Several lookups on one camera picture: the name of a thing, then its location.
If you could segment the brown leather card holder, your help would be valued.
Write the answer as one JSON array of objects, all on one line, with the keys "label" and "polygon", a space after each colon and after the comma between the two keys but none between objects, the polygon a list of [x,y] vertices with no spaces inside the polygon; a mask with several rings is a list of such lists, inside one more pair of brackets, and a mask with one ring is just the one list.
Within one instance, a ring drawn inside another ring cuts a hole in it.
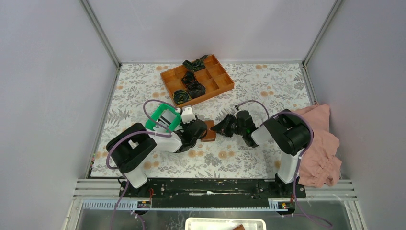
[{"label": "brown leather card holder", "polygon": [[207,125],[207,131],[205,137],[201,139],[202,142],[212,142],[216,139],[216,132],[212,131],[211,128],[214,126],[213,120],[204,121]]}]

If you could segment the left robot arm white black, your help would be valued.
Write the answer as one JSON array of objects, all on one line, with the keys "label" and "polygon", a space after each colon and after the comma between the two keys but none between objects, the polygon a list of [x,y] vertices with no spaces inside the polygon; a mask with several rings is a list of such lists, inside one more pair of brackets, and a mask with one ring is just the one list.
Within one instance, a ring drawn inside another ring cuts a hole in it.
[{"label": "left robot arm white black", "polygon": [[130,191],[142,197],[149,185],[141,164],[151,152],[186,152],[206,134],[207,124],[194,115],[191,106],[174,109],[161,104],[144,125],[135,123],[108,142],[106,160],[113,160]]}]

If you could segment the green plastic card box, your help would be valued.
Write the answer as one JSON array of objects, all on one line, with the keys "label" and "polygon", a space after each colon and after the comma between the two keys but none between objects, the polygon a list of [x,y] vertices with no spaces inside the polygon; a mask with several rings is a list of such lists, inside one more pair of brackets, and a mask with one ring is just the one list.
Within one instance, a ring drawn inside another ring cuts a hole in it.
[{"label": "green plastic card box", "polygon": [[161,103],[146,121],[145,128],[156,132],[169,133],[180,125],[180,121],[181,115],[175,108]]}]

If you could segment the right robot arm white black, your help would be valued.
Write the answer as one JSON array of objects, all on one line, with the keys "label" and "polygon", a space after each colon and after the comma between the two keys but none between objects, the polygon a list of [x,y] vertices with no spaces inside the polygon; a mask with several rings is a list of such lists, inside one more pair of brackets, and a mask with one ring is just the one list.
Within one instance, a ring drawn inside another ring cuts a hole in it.
[{"label": "right robot arm white black", "polygon": [[299,161],[313,142],[314,132],[304,118],[290,110],[284,110],[270,117],[257,127],[250,113],[238,111],[228,114],[211,131],[225,137],[240,135],[249,147],[257,147],[274,140],[283,152],[281,165],[276,173],[275,193],[287,197],[293,192],[293,184],[298,178]]}]

